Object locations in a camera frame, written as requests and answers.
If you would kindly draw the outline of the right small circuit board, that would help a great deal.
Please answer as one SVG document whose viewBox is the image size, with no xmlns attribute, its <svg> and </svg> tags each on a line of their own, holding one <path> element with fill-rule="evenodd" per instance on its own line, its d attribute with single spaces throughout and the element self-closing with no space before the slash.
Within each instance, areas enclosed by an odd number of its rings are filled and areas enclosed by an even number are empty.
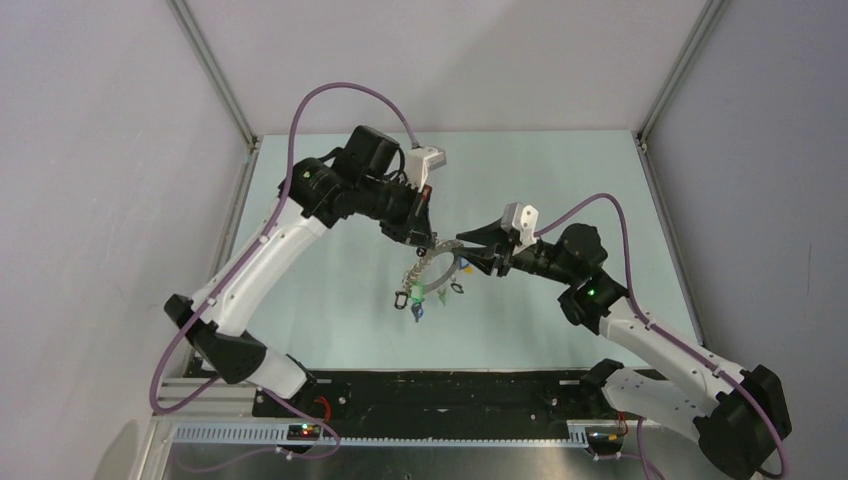
<svg viewBox="0 0 848 480">
<path fill-rule="evenodd" d="M 589 443 L 615 443 L 620 442 L 625 438 L 624 435 L 610 432 L 588 432 L 587 441 Z"/>
</svg>

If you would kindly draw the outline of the right aluminium frame post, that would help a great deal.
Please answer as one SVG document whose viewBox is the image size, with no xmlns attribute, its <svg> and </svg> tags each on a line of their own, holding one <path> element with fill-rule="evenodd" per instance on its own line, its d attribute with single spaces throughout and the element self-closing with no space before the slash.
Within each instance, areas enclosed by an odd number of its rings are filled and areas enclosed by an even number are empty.
<svg viewBox="0 0 848 480">
<path fill-rule="evenodd" d="M 650 138 L 731 4 L 728 0 L 705 2 L 648 113 L 636 131 L 637 145 L 643 152 L 647 151 Z"/>
</svg>

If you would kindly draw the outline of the small circuit board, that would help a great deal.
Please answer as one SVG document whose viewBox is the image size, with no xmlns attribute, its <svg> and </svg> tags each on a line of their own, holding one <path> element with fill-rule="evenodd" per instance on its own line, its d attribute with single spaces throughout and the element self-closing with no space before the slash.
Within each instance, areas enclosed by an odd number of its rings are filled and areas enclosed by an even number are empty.
<svg viewBox="0 0 848 480">
<path fill-rule="evenodd" d="M 587 441 L 589 443 L 615 443 L 620 442 L 625 438 L 624 435 L 610 432 L 588 432 Z"/>
<path fill-rule="evenodd" d="M 323 430 L 315 424 L 292 424 L 288 427 L 286 438 L 288 441 L 318 441 L 322 438 Z"/>
</svg>

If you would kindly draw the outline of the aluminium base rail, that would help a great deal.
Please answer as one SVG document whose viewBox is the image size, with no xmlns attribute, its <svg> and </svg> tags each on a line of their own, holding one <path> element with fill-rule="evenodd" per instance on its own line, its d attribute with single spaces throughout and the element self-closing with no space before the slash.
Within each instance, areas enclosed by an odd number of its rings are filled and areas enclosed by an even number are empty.
<svg viewBox="0 0 848 480">
<path fill-rule="evenodd" d="M 205 382 L 205 378 L 166 378 L 157 400 L 163 407 L 172 407 Z M 255 396 L 256 389 L 250 384 L 230 385 L 217 380 L 171 416 L 190 420 L 250 421 Z"/>
</svg>

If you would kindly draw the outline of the large metal keyring with keys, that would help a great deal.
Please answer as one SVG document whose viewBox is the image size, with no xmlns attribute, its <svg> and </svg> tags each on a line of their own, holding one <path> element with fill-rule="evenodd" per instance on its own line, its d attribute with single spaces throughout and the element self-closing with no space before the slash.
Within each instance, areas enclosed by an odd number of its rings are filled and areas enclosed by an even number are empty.
<svg viewBox="0 0 848 480">
<path fill-rule="evenodd" d="M 394 293 L 392 306 L 395 310 L 408 310 L 418 323 L 424 316 L 424 303 L 432 294 L 442 306 L 447 304 L 449 294 L 464 295 L 465 286 L 460 281 L 462 273 L 471 271 L 471 264 L 458 250 L 464 243 L 457 239 L 438 240 L 433 247 L 417 247 L 415 262 L 404 272 L 399 288 Z M 442 273 L 432 278 L 427 272 L 440 257 L 449 257 L 450 261 Z"/>
</svg>

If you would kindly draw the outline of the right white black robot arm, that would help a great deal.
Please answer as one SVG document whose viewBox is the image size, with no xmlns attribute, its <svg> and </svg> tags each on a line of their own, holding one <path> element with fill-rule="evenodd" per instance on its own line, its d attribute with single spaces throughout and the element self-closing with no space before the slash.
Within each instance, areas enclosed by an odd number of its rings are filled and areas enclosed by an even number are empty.
<svg viewBox="0 0 848 480">
<path fill-rule="evenodd" d="M 522 271 L 566 285 L 566 319 L 637 355 L 656 381 L 606 359 L 581 381 L 583 409 L 604 418 L 624 411 L 653 420 L 696 443 L 732 479 L 768 473 L 766 461 L 792 430 L 780 378 L 764 365 L 746 369 L 682 339 L 632 306 L 633 295 L 603 269 L 608 257 L 594 226 L 575 223 L 559 239 L 526 241 L 498 222 L 458 234 L 457 254 L 486 274 Z"/>
</svg>

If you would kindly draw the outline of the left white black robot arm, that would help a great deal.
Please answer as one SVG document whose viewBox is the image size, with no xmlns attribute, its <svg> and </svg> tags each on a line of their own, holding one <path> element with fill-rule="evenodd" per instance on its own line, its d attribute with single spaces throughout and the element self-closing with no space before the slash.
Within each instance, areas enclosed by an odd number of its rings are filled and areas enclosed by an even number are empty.
<svg viewBox="0 0 848 480">
<path fill-rule="evenodd" d="M 308 371 L 249 334 L 249 321 L 296 258 L 352 215 L 377 221 L 397 243 L 433 248 L 426 180 L 445 163 L 441 148 L 402 151 L 390 136 L 356 127 L 344 146 L 294 163 L 277 204 L 237 256 L 193 295 L 172 295 L 166 315 L 223 381 L 251 383 L 275 393 L 290 415 L 308 414 L 316 403 Z"/>
</svg>

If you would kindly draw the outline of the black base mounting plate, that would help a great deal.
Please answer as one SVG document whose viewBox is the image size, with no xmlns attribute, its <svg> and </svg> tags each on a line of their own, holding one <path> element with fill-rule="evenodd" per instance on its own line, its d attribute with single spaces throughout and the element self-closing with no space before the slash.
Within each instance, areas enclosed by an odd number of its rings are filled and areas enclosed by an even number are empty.
<svg viewBox="0 0 848 480">
<path fill-rule="evenodd" d="M 627 416 L 583 370 L 316 370 L 290 404 L 347 439 L 572 440 L 589 421 L 623 437 Z"/>
</svg>

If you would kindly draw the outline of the left small circuit board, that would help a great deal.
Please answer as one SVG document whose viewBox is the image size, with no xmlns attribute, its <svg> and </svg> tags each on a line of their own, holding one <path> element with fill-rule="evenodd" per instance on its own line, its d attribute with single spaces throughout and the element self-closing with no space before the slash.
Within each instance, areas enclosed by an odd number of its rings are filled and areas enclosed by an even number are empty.
<svg viewBox="0 0 848 480">
<path fill-rule="evenodd" d="M 318 441 L 322 438 L 323 430 L 315 424 L 292 424 L 288 427 L 286 438 L 288 441 Z"/>
</svg>

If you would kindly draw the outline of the aluminium frame post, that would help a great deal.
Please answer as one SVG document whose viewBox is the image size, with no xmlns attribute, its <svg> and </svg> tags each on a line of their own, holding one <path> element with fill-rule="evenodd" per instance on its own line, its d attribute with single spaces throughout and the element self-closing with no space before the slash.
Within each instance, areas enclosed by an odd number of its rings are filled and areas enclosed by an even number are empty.
<svg viewBox="0 0 848 480">
<path fill-rule="evenodd" d="M 648 113 L 636 131 L 637 145 L 643 152 L 647 151 L 650 138 L 731 4 L 728 0 L 705 2 Z"/>
<path fill-rule="evenodd" d="M 166 0 L 165 3 L 171 10 L 176 23 L 183 32 L 188 46 L 194 53 L 225 113 L 236 128 L 246 150 L 252 153 L 256 149 L 257 135 L 254 133 L 189 2 L 185 0 Z"/>
</svg>

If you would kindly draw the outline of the left aluminium frame post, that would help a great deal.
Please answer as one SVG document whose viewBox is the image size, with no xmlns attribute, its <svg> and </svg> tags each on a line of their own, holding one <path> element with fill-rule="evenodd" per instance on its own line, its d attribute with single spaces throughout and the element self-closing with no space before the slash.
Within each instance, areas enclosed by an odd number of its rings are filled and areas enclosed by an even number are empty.
<svg viewBox="0 0 848 480">
<path fill-rule="evenodd" d="M 183 32 L 188 46 L 194 53 L 225 113 L 236 128 L 246 150 L 252 153 L 256 149 L 257 135 L 254 133 L 189 2 L 185 0 L 166 0 L 165 3 L 171 10 L 176 23 Z"/>
</svg>

